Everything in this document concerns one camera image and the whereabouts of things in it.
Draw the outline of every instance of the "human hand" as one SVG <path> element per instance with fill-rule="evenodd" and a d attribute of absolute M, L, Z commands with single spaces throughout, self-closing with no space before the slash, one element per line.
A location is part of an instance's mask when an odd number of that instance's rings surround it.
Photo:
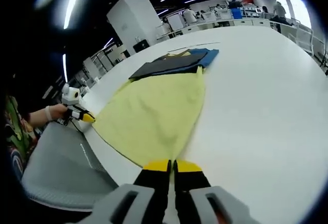
<path fill-rule="evenodd" d="M 53 120 L 63 118 L 65 112 L 67 111 L 67 109 L 68 108 L 65 105 L 62 105 L 62 104 L 49 106 L 49 111 L 50 111 L 51 118 Z"/>

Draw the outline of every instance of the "black cloth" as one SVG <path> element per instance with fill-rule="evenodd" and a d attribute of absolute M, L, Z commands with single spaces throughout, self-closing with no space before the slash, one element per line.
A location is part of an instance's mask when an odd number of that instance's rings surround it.
<path fill-rule="evenodd" d="M 270 21 L 272 22 L 277 22 L 277 23 L 282 23 L 282 24 L 286 24 L 288 26 L 292 26 L 293 24 L 290 24 L 286 21 L 285 17 L 278 17 L 277 15 L 274 18 L 271 18 Z"/>
<path fill-rule="evenodd" d="M 207 53 L 196 53 L 188 56 L 158 58 L 152 63 L 145 63 L 142 65 L 129 79 L 145 78 L 156 72 L 188 67 L 198 63 L 206 54 Z"/>

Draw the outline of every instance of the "white pillar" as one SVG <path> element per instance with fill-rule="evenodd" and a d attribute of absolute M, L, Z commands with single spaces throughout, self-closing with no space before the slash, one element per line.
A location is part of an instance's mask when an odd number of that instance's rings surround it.
<path fill-rule="evenodd" d="M 149 0 L 119 0 L 107 18 L 130 55 L 135 53 L 136 38 L 146 39 L 150 46 L 157 43 L 161 20 Z"/>
<path fill-rule="evenodd" d="M 83 65 L 93 79 L 96 77 L 100 78 L 99 70 L 97 69 L 95 64 L 92 62 L 91 58 L 88 57 L 86 60 L 84 60 Z"/>
<path fill-rule="evenodd" d="M 289 12 L 291 14 L 291 18 L 296 19 L 295 18 L 295 13 L 294 13 L 294 8 L 293 8 L 291 0 L 286 0 L 286 2 L 287 2 L 287 5 L 288 5 L 288 8 L 289 8 Z"/>

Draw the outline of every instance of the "folded clothing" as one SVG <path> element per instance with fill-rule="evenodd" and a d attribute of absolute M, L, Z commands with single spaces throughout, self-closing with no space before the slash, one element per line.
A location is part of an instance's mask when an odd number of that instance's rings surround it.
<path fill-rule="evenodd" d="M 176 73 L 195 73 L 197 71 L 198 66 L 201 66 L 203 68 L 207 68 L 211 62 L 214 60 L 216 55 L 219 53 L 219 50 L 208 50 L 208 49 L 191 49 L 189 52 L 193 54 L 198 54 L 198 53 L 205 53 L 206 55 L 196 64 L 186 66 L 186 67 L 181 67 L 181 68 L 176 68 L 168 71 L 160 71 L 156 73 L 152 73 L 151 75 L 162 75 L 162 74 L 176 74 Z"/>
<path fill-rule="evenodd" d="M 183 52 L 183 55 L 161 56 L 152 63 L 145 63 L 129 79 L 136 80 L 163 74 L 196 73 L 198 66 L 206 68 L 218 53 L 218 50 L 189 49 Z"/>
<path fill-rule="evenodd" d="M 161 71 L 170 71 L 174 69 L 179 69 L 191 65 L 196 65 L 207 52 L 195 52 L 187 56 L 171 56 L 163 59 L 157 59 L 152 63 L 145 63 L 141 68 L 139 68 L 129 79 L 140 79 L 145 78 L 152 73 Z"/>

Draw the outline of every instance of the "white cabinet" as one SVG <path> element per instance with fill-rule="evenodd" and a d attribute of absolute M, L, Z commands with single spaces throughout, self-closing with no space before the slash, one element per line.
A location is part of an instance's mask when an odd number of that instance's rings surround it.
<path fill-rule="evenodd" d="M 270 27 L 270 21 L 269 20 L 254 19 L 252 21 L 253 21 L 253 26 Z"/>
<path fill-rule="evenodd" d="M 186 25 L 180 13 L 169 16 L 168 22 L 173 31 L 180 30 Z"/>
<path fill-rule="evenodd" d="M 240 20 L 234 20 L 234 25 L 235 26 L 245 26 L 245 25 L 252 26 L 253 23 L 252 23 L 251 20 L 242 20 L 242 19 L 240 19 Z"/>
<path fill-rule="evenodd" d="M 187 33 L 192 33 L 192 32 L 196 32 L 196 31 L 199 31 L 200 30 L 200 28 L 198 27 L 198 26 L 194 26 L 194 27 L 187 27 L 187 28 L 183 28 L 182 30 L 181 30 L 181 32 L 183 33 L 183 34 L 187 34 Z"/>

